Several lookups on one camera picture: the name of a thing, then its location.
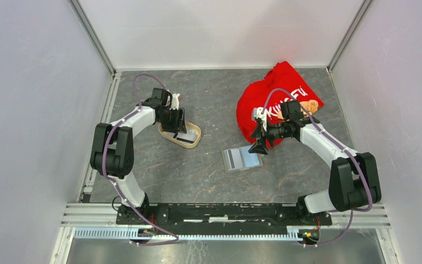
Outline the beige oval tray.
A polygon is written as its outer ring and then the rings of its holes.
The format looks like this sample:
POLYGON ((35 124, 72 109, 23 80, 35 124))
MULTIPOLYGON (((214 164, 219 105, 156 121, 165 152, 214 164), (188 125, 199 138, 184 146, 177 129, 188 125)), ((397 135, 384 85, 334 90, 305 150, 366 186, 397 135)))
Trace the beige oval tray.
POLYGON ((190 122, 185 122, 185 127, 187 130, 187 133, 172 133, 172 132, 166 132, 162 125, 160 124, 158 127, 158 131, 160 132, 161 136, 165 139, 176 143, 186 149, 192 149, 197 146, 201 139, 201 129, 190 122))

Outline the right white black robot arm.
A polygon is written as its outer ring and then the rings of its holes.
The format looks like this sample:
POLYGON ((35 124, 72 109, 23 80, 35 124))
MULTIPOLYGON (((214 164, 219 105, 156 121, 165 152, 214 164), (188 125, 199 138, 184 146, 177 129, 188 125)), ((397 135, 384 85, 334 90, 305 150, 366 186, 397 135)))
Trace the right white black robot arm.
POLYGON ((255 143, 250 153, 266 155, 275 140, 294 138, 312 149, 330 168, 326 190, 298 199, 295 216, 300 223, 312 223, 321 212, 367 211, 381 200, 376 159, 371 153, 360 153, 333 137, 296 100, 282 104, 281 123, 268 123, 266 112, 263 107, 252 112, 257 126, 251 134, 255 143))

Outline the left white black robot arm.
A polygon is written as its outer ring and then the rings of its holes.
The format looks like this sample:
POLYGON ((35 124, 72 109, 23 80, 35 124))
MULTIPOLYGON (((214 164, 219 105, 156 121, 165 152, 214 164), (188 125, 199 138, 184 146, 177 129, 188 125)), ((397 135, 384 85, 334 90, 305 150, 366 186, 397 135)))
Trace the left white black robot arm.
POLYGON ((132 220, 146 223, 151 216, 147 195, 133 175, 134 138, 150 125, 159 123, 166 133, 186 134, 185 110, 180 94, 155 88, 150 98, 140 102, 132 112, 112 123, 95 127, 90 157, 92 169, 98 171, 118 192, 121 203, 130 207, 132 220))

